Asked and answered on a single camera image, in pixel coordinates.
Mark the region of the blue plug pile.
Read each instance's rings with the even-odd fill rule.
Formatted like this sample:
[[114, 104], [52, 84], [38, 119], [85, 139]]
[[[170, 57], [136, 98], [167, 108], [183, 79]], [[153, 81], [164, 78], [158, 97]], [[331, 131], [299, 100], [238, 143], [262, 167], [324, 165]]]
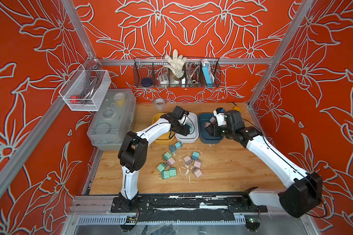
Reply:
[[192, 133], [194, 131], [194, 125], [192, 123], [187, 123], [187, 125], [190, 128], [190, 133]]
[[191, 159], [193, 159], [193, 160], [198, 160], [199, 157], [200, 157], [200, 153], [194, 151], [193, 154], [192, 154], [192, 156], [191, 156]]

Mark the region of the pink plug front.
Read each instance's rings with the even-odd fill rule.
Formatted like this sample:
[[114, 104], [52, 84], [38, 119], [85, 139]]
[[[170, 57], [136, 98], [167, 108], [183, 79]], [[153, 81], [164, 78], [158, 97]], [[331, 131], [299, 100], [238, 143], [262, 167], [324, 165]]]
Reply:
[[193, 170], [193, 174], [195, 175], [196, 178], [200, 178], [203, 175], [203, 172], [201, 171], [200, 168], [195, 168]]

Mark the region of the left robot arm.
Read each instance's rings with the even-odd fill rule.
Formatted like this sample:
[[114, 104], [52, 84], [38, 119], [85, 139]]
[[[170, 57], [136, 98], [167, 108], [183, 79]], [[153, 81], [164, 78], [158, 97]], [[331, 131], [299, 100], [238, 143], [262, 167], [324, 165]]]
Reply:
[[118, 153], [123, 172], [119, 199], [127, 207], [137, 202], [139, 171], [146, 162], [148, 147], [160, 136], [169, 132], [183, 136], [189, 135], [190, 126], [185, 123], [188, 116], [188, 111], [176, 106], [173, 112], [161, 115], [155, 123], [144, 130], [136, 133], [129, 131], [125, 134]]

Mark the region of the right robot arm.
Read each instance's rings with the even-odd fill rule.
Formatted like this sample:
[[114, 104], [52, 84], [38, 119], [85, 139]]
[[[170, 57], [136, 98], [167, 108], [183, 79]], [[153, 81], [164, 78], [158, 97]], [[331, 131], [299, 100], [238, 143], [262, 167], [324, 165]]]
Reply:
[[285, 188], [279, 191], [250, 190], [253, 204], [282, 208], [295, 218], [309, 214], [323, 204], [322, 177], [316, 172], [307, 172], [286, 158], [255, 126], [247, 127], [239, 111], [217, 108], [205, 129], [210, 136], [221, 136], [240, 143], [261, 159], [283, 183]]

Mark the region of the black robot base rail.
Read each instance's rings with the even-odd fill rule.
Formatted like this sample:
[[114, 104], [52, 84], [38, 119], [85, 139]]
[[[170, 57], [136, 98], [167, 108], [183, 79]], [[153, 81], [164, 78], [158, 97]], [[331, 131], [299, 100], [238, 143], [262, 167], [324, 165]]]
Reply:
[[257, 218], [267, 213], [256, 206], [247, 192], [140, 194], [127, 206], [121, 198], [112, 201], [112, 213], [139, 213], [140, 222], [235, 221], [236, 215]]

